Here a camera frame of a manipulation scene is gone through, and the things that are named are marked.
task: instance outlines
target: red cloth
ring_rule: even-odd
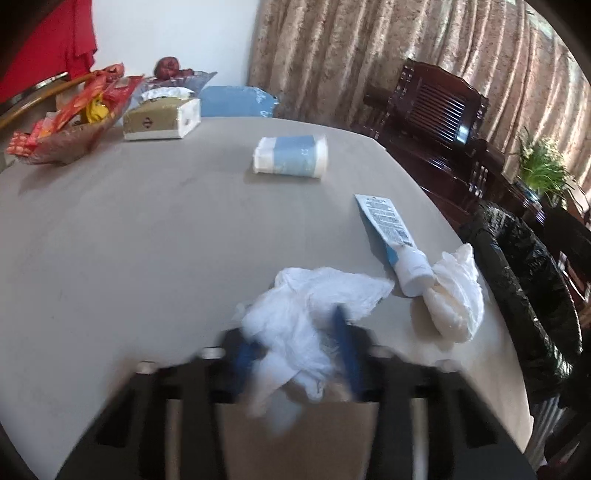
[[[0,103],[61,72],[72,79],[88,73],[95,52],[92,0],[64,0],[37,26],[0,80]]]

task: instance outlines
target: black garbage bag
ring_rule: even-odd
[[[459,235],[496,298],[513,340],[530,404],[560,392],[582,351],[579,318],[544,244],[521,219],[481,202]]]

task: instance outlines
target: yellow snack package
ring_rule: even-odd
[[[103,103],[103,94],[94,97],[91,102],[86,105],[86,120],[90,124],[100,122],[109,115],[109,109]]]

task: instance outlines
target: chair backrest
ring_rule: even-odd
[[[441,67],[407,59],[389,102],[395,121],[413,134],[426,135],[453,150],[475,140],[488,99],[465,80]]]
[[[544,242],[565,276],[578,310],[590,304],[591,231],[561,207],[545,213]]]

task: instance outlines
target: potted plant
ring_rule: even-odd
[[[534,140],[529,131],[519,138],[519,178],[517,184],[530,200],[537,201],[545,193],[550,201],[560,197],[569,176],[564,157],[556,142],[548,137]]]

